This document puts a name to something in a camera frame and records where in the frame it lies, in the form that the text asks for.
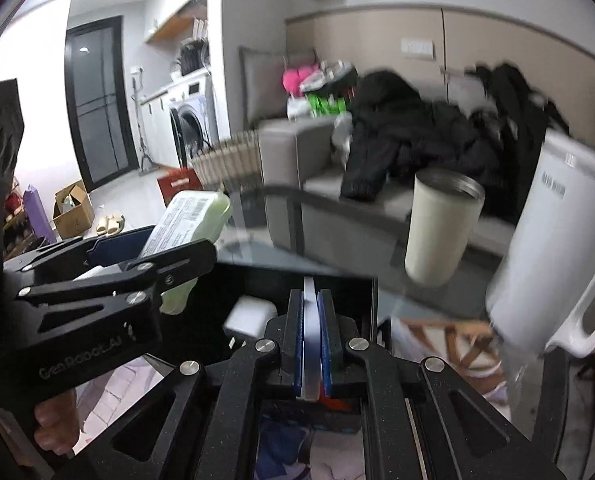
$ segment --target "hand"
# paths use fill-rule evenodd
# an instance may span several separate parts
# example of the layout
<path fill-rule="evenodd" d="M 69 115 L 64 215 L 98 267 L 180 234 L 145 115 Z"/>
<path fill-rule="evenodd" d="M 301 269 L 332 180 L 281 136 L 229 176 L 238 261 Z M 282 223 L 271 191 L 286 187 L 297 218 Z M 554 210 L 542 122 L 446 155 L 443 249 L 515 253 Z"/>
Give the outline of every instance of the hand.
<path fill-rule="evenodd" d="M 63 455 L 77 444 L 80 438 L 80 423 L 76 402 L 75 390 L 69 390 L 35 407 L 35 418 L 39 423 L 39 429 L 35 432 L 35 442 L 39 447 Z"/>

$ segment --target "laundry cabinet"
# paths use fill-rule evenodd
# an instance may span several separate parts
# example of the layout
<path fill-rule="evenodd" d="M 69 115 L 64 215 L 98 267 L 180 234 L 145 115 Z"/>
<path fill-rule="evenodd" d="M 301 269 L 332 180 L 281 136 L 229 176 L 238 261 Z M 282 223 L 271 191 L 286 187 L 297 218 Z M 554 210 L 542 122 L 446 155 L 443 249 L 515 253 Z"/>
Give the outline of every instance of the laundry cabinet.
<path fill-rule="evenodd" d="M 141 105 L 144 139 L 152 160 L 156 164 L 179 168 L 175 139 L 170 122 L 168 95 L 156 97 Z"/>

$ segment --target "sofa armrest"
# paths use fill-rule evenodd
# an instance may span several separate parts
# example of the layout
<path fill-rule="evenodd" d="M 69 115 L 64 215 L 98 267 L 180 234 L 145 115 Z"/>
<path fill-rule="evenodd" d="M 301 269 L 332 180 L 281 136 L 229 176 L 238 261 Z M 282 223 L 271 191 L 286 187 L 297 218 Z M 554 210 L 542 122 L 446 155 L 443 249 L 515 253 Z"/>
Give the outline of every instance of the sofa armrest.
<path fill-rule="evenodd" d="M 259 129 L 265 186 L 301 189 L 305 180 L 331 163 L 335 116 L 263 123 Z"/>

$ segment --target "washing machine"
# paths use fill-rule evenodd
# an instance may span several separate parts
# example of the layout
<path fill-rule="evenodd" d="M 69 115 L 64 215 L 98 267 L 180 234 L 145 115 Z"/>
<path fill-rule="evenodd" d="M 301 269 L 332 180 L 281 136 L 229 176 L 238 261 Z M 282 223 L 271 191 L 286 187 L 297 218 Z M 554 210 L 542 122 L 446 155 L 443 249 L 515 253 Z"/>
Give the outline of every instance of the washing machine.
<path fill-rule="evenodd" d="M 219 142 L 210 74 L 188 75 L 168 90 L 168 107 L 180 168 Z"/>

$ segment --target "washing machine door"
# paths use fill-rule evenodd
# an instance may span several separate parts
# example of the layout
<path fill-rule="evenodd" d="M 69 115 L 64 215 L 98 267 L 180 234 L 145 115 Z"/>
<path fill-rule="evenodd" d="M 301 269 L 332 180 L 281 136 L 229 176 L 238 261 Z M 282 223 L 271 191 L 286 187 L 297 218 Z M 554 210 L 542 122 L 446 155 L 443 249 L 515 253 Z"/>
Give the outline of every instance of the washing machine door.
<path fill-rule="evenodd" d="M 180 166 L 187 168 L 191 158 L 205 149 L 204 130 L 195 110 L 190 106 L 180 106 L 170 110 L 175 146 L 178 150 Z"/>

